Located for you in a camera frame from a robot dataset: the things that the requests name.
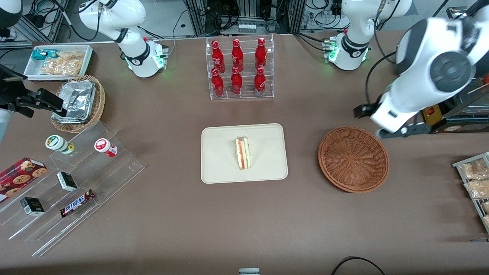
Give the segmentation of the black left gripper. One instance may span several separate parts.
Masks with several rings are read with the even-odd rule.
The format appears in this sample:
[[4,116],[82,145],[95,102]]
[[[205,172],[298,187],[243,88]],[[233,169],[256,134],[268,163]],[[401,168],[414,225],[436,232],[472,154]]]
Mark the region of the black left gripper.
[[[353,109],[353,116],[355,118],[372,116],[376,110],[377,102],[372,104],[361,104]],[[427,123],[408,124],[403,125],[403,127],[392,133],[384,130],[384,139],[407,138],[413,135],[429,134],[431,131],[432,128]]]

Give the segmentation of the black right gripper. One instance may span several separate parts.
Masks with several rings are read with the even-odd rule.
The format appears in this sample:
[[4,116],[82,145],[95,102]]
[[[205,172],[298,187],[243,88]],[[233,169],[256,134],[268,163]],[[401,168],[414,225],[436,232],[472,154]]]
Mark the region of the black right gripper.
[[28,115],[27,107],[31,107],[51,111],[51,117],[66,117],[68,112],[63,108],[63,99],[47,89],[27,92],[23,85],[23,80],[26,79],[27,76],[0,65],[0,108],[2,111]]

